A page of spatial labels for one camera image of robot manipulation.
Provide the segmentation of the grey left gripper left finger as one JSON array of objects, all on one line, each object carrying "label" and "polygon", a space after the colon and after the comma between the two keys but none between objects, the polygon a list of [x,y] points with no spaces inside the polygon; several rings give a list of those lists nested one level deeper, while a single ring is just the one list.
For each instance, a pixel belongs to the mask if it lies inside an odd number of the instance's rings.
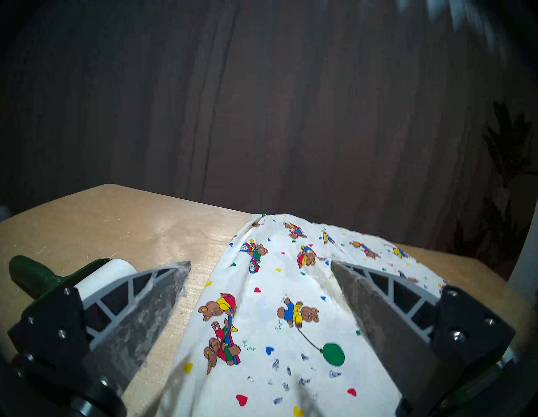
[{"label": "grey left gripper left finger", "polygon": [[53,373],[74,387],[82,381],[108,386],[119,396],[145,362],[164,330],[191,271],[191,262],[172,264],[94,282],[47,277],[48,289],[31,279],[22,284],[32,295],[8,330],[17,353],[38,373]]}]

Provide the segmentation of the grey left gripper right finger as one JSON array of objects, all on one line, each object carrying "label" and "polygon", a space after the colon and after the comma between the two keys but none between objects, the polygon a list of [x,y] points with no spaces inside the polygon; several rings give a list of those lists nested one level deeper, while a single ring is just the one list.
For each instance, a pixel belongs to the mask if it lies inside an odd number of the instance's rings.
[{"label": "grey left gripper right finger", "polygon": [[457,416],[501,373],[515,330],[463,289],[333,261],[349,308],[402,398],[396,416]]}]

